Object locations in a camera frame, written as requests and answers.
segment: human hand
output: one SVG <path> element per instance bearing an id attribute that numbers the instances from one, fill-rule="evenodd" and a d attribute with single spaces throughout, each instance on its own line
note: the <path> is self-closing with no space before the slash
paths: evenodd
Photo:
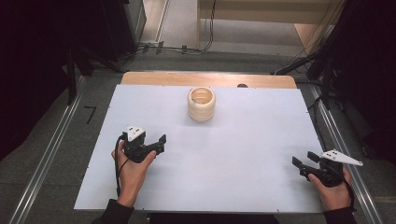
<path id="1" fill-rule="evenodd" d="M 135 163 L 129 160 L 122 151 L 124 142 L 120 141 L 118 151 L 119 168 L 125 163 L 120 171 L 121 193 L 117 203 L 126 207 L 133 207 L 136 201 L 137 193 L 143 186 L 146 178 L 146 172 L 149 165 L 154 161 L 156 152 L 151 151 L 141 163 Z M 111 155 L 115 158 L 116 150 Z"/>
<path id="2" fill-rule="evenodd" d="M 343 169 L 343 173 L 346 182 L 350 185 L 352 177 L 345 167 Z M 315 175 L 310 174 L 308 175 L 308 177 L 309 180 L 314 184 L 315 188 L 318 190 L 325 211 L 350 206 L 350 195 L 347 190 L 346 183 L 342 182 L 336 187 L 327 188 Z"/>

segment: black curtain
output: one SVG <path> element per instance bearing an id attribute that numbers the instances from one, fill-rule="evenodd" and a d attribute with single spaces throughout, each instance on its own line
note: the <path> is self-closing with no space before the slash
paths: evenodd
<path id="1" fill-rule="evenodd" d="M 359 2 L 334 45 L 341 73 L 333 85 L 373 129 L 364 144 L 396 164 L 396 5 Z"/>
<path id="2" fill-rule="evenodd" d="M 0 7 L 0 160 L 68 84 L 64 43 L 44 7 L 39 1 L 2 1 Z"/>

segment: metal rail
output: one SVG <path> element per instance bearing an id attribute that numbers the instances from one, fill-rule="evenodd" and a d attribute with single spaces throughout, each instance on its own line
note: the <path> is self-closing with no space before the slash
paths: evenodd
<path id="1" fill-rule="evenodd" d="M 318 98 L 320 96 L 320 90 L 318 87 L 311 86 L 311 91 L 315 98 Z M 348 145 L 338 129 L 337 123 L 332 116 L 332 112 L 330 110 L 327 110 L 322 102 L 319 103 L 319 111 L 326 123 L 326 126 L 329 130 L 336 149 L 350 156 Z M 364 215 L 366 215 L 368 223 L 382 224 L 382 218 L 376 209 L 374 200 L 369 190 L 366 188 L 366 185 L 364 184 L 364 180 L 361 177 L 361 173 L 359 172 L 358 168 L 354 165 L 346 165 L 346 167 L 352 175 L 352 188 L 355 191 L 357 199 L 361 203 L 361 209 L 363 210 Z"/>
<path id="2" fill-rule="evenodd" d="M 67 130 L 67 127 L 69 126 L 70 120 L 73 118 L 73 115 L 76 112 L 85 85 L 86 78 L 81 76 L 78 80 L 77 97 L 74 102 L 69 105 L 64 111 L 61 121 L 59 122 L 52 138 L 50 139 L 47 149 L 45 150 L 40 163 L 37 165 L 33 176 L 29 180 L 29 183 L 27 184 L 25 190 L 22 193 L 20 202 L 18 203 L 18 206 L 15 209 L 11 220 L 9 221 L 10 224 L 24 223 L 24 221 L 26 220 L 32 204 L 35 201 L 35 197 L 40 191 L 41 185 L 43 184 L 47 172 L 52 164 L 52 161 L 55 158 L 59 145 L 64 138 L 64 134 Z"/>

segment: white tabletop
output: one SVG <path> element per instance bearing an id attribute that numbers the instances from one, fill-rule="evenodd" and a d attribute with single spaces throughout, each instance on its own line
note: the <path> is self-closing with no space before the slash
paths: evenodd
<path id="1" fill-rule="evenodd" d="M 75 209 L 102 210 L 117 198 L 117 138 L 128 125 L 146 144 L 165 133 L 165 152 L 150 165 L 134 205 L 154 212 L 319 213 L 319 196 L 291 164 L 318 167 L 321 152 L 300 90 L 216 87 L 213 119 L 187 114 L 191 87 L 119 85 L 97 140 Z"/>

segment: black sleeve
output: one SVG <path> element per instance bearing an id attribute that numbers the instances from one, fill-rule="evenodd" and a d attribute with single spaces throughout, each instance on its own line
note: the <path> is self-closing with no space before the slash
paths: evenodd
<path id="1" fill-rule="evenodd" d="M 133 208 L 125 207 L 117 203 L 116 200 L 110 199 L 106 211 L 92 224 L 127 224 L 133 211 Z"/>
<path id="2" fill-rule="evenodd" d="M 349 207 L 323 213 L 327 224 L 356 224 Z"/>

